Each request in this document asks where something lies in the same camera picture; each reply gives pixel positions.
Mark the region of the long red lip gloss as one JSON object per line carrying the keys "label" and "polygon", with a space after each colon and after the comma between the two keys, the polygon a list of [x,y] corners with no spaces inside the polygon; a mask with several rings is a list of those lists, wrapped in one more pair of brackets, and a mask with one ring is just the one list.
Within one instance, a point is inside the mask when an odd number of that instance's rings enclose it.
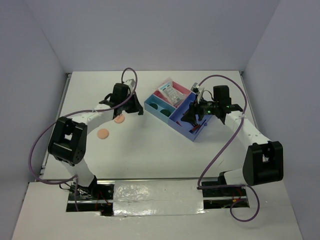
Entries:
{"label": "long red lip gloss", "polygon": [[194,126],[191,130],[189,130],[190,133],[193,133],[195,130],[197,130],[198,128],[200,128],[201,125],[197,124],[196,126]]}

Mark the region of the pink puff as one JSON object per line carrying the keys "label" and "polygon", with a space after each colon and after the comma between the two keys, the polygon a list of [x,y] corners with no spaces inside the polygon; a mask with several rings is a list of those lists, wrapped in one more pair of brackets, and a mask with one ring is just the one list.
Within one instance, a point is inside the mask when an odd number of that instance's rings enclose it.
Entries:
{"label": "pink puff", "polygon": [[125,116],[123,114],[117,116],[113,121],[117,124],[123,123],[125,120]]}
{"label": "pink puff", "polygon": [[101,128],[97,131],[97,137],[101,140],[106,139],[109,136],[110,132],[106,128]]}

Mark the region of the green round puff bottom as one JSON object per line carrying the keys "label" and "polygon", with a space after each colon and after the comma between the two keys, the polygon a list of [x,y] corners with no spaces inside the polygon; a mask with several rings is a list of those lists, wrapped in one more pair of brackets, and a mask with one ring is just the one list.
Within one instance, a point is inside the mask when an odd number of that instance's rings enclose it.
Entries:
{"label": "green round puff bottom", "polygon": [[169,117],[171,115],[171,112],[168,109],[162,109],[160,113],[162,113],[166,117]]}

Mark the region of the green round puff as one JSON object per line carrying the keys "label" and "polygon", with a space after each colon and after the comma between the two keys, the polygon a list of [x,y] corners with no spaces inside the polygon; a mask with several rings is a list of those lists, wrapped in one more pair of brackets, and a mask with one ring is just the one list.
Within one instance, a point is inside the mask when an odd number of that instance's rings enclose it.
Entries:
{"label": "green round puff", "polygon": [[171,112],[168,109],[162,109],[160,113],[162,113],[166,117],[169,117],[171,115]]}
{"label": "green round puff", "polygon": [[159,106],[158,106],[156,103],[154,103],[154,102],[150,103],[149,105],[150,105],[152,108],[154,108],[155,110],[157,110],[157,109],[159,108]]}

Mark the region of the cotton pad pack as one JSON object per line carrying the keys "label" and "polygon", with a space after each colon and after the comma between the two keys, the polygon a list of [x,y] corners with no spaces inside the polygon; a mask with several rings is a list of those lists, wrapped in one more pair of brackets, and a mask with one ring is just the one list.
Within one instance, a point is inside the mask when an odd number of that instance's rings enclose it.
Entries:
{"label": "cotton pad pack", "polygon": [[173,81],[170,77],[160,84],[157,90],[161,97],[174,107],[178,107],[190,93],[188,89]]}

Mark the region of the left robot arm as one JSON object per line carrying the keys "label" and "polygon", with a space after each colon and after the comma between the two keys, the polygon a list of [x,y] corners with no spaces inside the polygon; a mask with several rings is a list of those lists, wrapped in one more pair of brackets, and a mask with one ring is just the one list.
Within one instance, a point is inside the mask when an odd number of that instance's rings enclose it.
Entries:
{"label": "left robot arm", "polygon": [[134,91],[135,86],[134,79],[116,83],[112,93],[100,101],[94,110],[72,118],[63,116],[56,121],[48,144],[48,153],[61,162],[71,175],[77,176],[80,193],[86,199],[95,198],[100,191],[97,177],[90,171],[84,159],[87,136],[123,112],[139,115],[144,113]]}

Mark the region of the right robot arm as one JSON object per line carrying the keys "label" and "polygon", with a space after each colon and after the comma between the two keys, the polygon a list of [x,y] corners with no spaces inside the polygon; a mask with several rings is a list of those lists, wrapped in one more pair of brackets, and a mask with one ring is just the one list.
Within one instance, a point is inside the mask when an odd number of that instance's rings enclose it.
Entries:
{"label": "right robot arm", "polygon": [[196,118],[216,116],[232,130],[231,140],[239,139],[246,149],[241,168],[221,172],[213,185],[221,195],[228,196],[235,187],[257,186],[279,182],[284,177],[284,152],[279,141],[271,141],[264,136],[245,116],[238,104],[233,104],[227,85],[213,87],[211,101],[203,98],[204,88],[192,86],[195,100],[189,104],[181,121],[195,123]]}

